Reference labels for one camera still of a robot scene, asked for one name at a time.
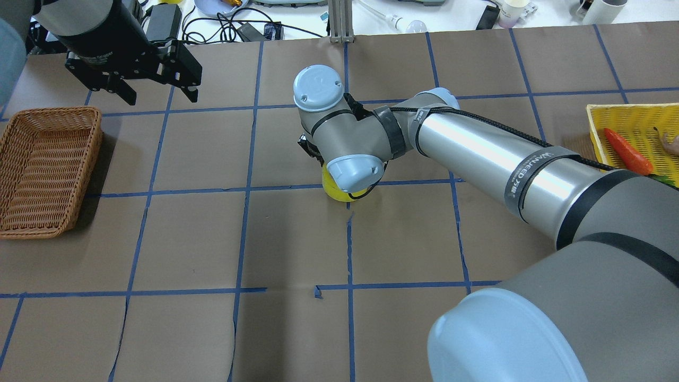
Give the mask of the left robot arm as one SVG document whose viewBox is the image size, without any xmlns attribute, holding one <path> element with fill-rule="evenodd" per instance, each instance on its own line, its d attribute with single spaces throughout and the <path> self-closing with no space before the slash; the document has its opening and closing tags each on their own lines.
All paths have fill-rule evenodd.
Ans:
<svg viewBox="0 0 679 382">
<path fill-rule="evenodd" d="M 202 66 L 179 39 L 177 4 L 138 1 L 2 1 L 2 104 L 27 61 L 31 21 L 66 48 L 65 67 L 87 89 L 136 104 L 129 80 L 169 84 L 197 102 Z"/>
</svg>

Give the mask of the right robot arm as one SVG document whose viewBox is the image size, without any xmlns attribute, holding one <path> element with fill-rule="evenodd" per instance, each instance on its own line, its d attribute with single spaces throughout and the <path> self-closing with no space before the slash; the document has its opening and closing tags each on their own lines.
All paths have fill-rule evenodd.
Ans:
<svg viewBox="0 0 679 382">
<path fill-rule="evenodd" d="M 461 111 L 447 89 L 366 111 L 312 65 L 293 97 L 301 146 L 344 193 L 416 150 L 554 241 L 434 322 L 434 381 L 677 381 L 677 189 Z"/>
</svg>

